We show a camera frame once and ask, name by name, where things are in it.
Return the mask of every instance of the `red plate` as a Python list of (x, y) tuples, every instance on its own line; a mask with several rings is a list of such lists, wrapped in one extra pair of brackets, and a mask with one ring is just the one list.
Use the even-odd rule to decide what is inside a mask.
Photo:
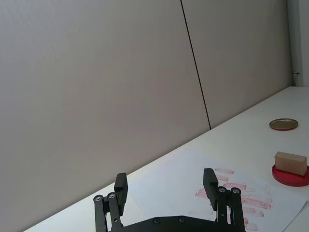
[(276, 165), (272, 166), (272, 176), (280, 183), (288, 186), (300, 187), (309, 185), (309, 167), (305, 176), (293, 173), (287, 173), (276, 169)]

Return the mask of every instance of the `table surface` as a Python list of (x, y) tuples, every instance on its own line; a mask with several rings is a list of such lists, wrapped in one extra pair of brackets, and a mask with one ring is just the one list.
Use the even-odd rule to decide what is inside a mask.
[[(276, 118), (294, 118), (298, 128), (275, 131), (269, 122)], [(309, 198), (309, 187), (289, 187), (277, 182), (271, 173), (277, 151), (304, 155), (309, 158), (309, 87), (288, 87), (247, 111), (228, 120), (163, 157), (128, 175), (129, 193), (121, 221), (124, 225), (147, 219), (130, 196), (130, 182), (175, 157), (176, 151), (192, 149), (205, 156), (230, 164), (238, 170), (259, 177), (274, 186)], [(62, 210), (25, 232), (94, 232), (94, 203), (97, 194), (107, 195), (113, 184)], [(309, 204), (285, 232), (307, 231)]]

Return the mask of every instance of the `screw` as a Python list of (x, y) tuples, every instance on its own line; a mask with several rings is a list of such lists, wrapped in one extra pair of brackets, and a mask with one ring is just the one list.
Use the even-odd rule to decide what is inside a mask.
[(160, 224), (160, 219), (158, 217), (154, 219), (154, 224)]
[(233, 189), (233, 193), (239, 193), (239, 189), (238, 188), (234, 188)]
[(219, 192), (225, 192), (225, 188), (224, 187), (220, 187), (219, 188)]
[(115, 197), (115, 194), (114, 193), (111, 193), (110, 195), (108, 195), (108, 198), (114, 198)]
[(179, 222), (181, 222), (181, 223), (184, 222), (184, 217), (180, 217)]

